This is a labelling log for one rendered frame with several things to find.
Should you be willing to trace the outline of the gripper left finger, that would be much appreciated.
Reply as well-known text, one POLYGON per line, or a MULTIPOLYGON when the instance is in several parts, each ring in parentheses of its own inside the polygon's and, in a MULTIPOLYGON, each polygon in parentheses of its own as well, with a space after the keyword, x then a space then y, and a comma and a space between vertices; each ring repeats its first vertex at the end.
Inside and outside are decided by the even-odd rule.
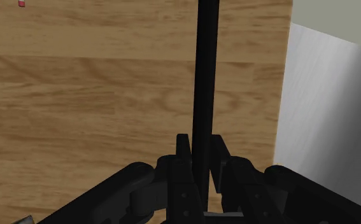
POLYGON ((38 224, 146 224, 161 209, 171 223, 204 224, 191 165, 188 135, 178 134, 176 153, 156 167, 133 162, 38 224))

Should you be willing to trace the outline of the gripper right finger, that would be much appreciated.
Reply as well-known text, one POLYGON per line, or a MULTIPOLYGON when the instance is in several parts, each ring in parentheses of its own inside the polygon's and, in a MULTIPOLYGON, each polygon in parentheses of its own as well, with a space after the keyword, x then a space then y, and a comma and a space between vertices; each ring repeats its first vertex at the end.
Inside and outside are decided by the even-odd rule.
POLYGON ((260 172, 220 135, 211 136, 210 166, 223 210, 240 210, 243 224, 361 224, 360 205, 282 165, 260 172))

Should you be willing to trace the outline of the long black stick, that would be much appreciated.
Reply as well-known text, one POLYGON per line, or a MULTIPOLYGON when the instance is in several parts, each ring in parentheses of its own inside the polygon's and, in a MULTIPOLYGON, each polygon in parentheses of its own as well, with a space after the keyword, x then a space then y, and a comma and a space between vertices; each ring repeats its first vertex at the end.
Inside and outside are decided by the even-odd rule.
POLYGON ((192 124, 192 172, 208 210, 209 153, 213 126, 220 0, 198 0, 192 124))

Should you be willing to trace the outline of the silver metal cabinet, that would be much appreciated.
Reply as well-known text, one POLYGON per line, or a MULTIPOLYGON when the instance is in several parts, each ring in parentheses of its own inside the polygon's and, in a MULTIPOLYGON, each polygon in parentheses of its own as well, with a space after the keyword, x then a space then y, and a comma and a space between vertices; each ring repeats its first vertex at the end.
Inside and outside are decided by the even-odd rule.
POLYGON ((290 26, 274 162, 361 205, 361 45, 290 26))

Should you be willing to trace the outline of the small grey metal thing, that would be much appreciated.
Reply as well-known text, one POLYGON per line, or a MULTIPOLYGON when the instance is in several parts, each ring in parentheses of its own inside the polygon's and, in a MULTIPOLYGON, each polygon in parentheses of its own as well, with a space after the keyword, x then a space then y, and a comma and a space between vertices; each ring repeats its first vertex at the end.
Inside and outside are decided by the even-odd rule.
POLYGON ((31 215, 26 216, 22 219, 14 221, 12 224, 35 224, 34 219, 31 215))

